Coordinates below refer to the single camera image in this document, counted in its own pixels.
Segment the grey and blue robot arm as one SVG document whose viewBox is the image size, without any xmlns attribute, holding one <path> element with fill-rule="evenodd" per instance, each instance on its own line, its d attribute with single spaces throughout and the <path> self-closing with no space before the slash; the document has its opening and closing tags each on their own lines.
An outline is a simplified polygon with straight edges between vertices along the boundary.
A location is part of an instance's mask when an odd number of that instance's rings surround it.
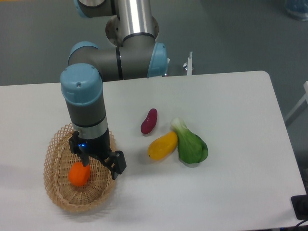
<svg viewBox="0 0 308 231">
<path fill-rule="evenodd" d="M 156 42 L 154 18 L 148 0 L 76 0 L 86 18 L 114 16 L 121 43 L 101 50 L 94 43 L 77 43 L 70 51 L 67 68 L 60 75 L 61 91 L 74 128 L 70 151 L 83 166 L 91 158 L 109 169 L 113 179 L 122 174 L 122 151 L 112 151 L 103 98 L 107 81 L 149 78 L 167 72 L 167 50 Z"/>
</svg>

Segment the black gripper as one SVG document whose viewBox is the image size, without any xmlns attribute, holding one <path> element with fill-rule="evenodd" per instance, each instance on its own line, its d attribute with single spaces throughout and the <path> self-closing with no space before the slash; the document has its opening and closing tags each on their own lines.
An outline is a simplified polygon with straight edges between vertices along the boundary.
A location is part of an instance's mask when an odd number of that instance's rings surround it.
<svg viewBox="0 0 308 231">
<path fill-rule="evenodd" d="M 111 151 L 109 130 L 95 139 L 83 139 L 78 131 L 74 131 L 69 139 L 69 147 L 70 152 L 80 158 L 84 167 L 89 165 L 90 157 L 103 162 L 111 172 L 112 180 L 116 180 L 127 167 L 124 153 Z"/>
</svg>

